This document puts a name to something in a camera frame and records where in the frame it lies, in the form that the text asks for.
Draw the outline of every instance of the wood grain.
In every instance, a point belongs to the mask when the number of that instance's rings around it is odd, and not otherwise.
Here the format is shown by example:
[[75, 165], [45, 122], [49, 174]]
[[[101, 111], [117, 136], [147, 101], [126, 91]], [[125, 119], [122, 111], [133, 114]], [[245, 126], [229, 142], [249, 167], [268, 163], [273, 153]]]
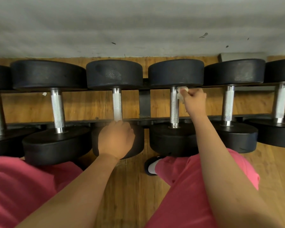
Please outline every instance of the wood grain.
[[[217, 57], [142, 57], [120, 58], [140, 63], [144, 77], [148, 67], [155, 62], [195, 58], [205, 65], [218, 62]], [[271, 56], [269, 61], [284, 59], [285, 56]], [[67, 62], [85, 67], [93, 60], [109, 58], [53, 58], [49, 60]], [[0, 65], [9, 65], [17, 59], [0, 59]], [[222, 111], [222, 88], [205, 88], [208, 115], [220, 115]], [[44, 122], [53, 121], [50, 95], [41, 93], [3, 94], [6, 121]], [[113, 106], [110, 91], [65, 92], [63, 93], [66, 120], [112, 119]], [[138, 91], [123, 91], [124, 118], [139, 118]], [[169, 90], [151, 90], [151, 116], [169, 117]], [[270, 113], [273, 93], [236, 92], [234, 114]], [[187, 116], [180, 104], [180, 116]], [[149, 132], [145, 130], [145, 149], [139, 155], [122, 160], [114, 169], [107, 184], [96, 220], [96, 227], [143, 227], [152, 216], [169, 186], [158, 177], [144, 174], [143, 163], [156, 153], [149, 146]], [[244, 155], [260, 174], [260, 194], [279, 215], [285, 225], [285, 148], [259, 143], [255, 152]], [[89, 164], [95, 157], [90, 152], [83, 159]]]

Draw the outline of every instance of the foot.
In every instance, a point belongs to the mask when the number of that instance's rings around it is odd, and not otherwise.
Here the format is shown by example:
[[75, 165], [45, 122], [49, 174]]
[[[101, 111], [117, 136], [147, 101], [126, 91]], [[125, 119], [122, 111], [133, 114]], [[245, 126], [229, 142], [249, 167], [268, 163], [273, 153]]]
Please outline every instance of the foot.
[[145, 167], [145, 173], [149, 176], [156, 176], [155, 172], [155, 166], [158, 163], [158, 161], [166, 156], [157, 156], [157, 157], [151, 157], [147, 161], [145, 161], [144, 167]]

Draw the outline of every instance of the hand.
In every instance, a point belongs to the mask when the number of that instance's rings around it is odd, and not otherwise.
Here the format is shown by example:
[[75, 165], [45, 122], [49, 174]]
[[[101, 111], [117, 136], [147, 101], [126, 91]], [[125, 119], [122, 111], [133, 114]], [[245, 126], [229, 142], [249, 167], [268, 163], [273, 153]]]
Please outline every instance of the hand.
[[199, 116], [206, 116], [206, 97], [207, 94], [203, 92], [202, 88], [180, 90], [184, 98], [185, 108], [192, 119]]
[[109, 154], [120, 160], [132, 148], [134, 138], [135, 134], [128, 122], [113, 121], [99, 133], [99, 155]]

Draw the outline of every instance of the cleaning wipe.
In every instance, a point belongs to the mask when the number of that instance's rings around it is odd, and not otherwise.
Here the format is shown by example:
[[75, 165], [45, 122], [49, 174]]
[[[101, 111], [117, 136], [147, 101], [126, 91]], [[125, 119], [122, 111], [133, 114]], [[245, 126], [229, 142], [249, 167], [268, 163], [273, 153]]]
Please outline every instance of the cleaning wipe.
[[184, 102], [184, 98], [183, 98], [183, 96], [180, 93], [181, 89], [185, 89], [188, 92], [188, 87], [187, 86], [180, 86], [180, 87], [177, 88], [177, 99], [179, 99], [184, 104], [185, 103]]

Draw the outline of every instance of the dumbbell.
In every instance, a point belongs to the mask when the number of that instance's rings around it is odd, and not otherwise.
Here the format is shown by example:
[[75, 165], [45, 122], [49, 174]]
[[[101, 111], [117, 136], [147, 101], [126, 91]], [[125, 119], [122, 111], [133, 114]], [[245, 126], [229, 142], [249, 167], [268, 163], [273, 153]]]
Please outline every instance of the dumbbell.
[[285, 59], [266, 63], [264, 83], [275, 85], [271, 119], [248, 119], [259, 130], [258, 142], [285, 147]]
[[195, 59], [158, 62], [148, 68], [148, 76], [151, 88], [170, 88], [170, 123], [158, 123], [150, 127], [150, 147], [165, 156], [189, 157], [197, 154], [193, 124], [179, 123], [177, 87], [202, 86], [204, 63]]
[[20, 60], [11, 64], [14, 89], [51, 92], [54, 125], [23, 139], [25, 161], [34, 166], [74, 161], [92, 148], [91, 130], [66, 126], [62, 91], [87, 89], [84, 68], [46, 60]]
[[[12, 89], [10, 68], [0, 66], [0, 91], [9, 91]], [[37, 128], [7, 130], [0, 95], [0, 156], [23, 157], [22, 139], [37, 131]]]
[[[122, 89], [134, 90], [142, 86], [142, 66], [125, 60], [99, 60], [87, 64], [87, 86], [92, 90], [112, 90], [114, 120], [122, 120]], [[144, 129], [131, 124], [135, 134], [132, 149], [123, 158], [133, 157], [144, 149]], [[92, 131], [93, 153], [98, 156], [98, 136], [102, 127]]]
[[204, 86], [225, 88], [222, 118], [212, 121], [212, 124], [225, 146], [238, 153], [249, 153], [256, 149], [258, 130], [232, 121], [234, 88], [263, 83], [264, 70], [265, 61], [262, 59], [232, 60], [205, 67]]

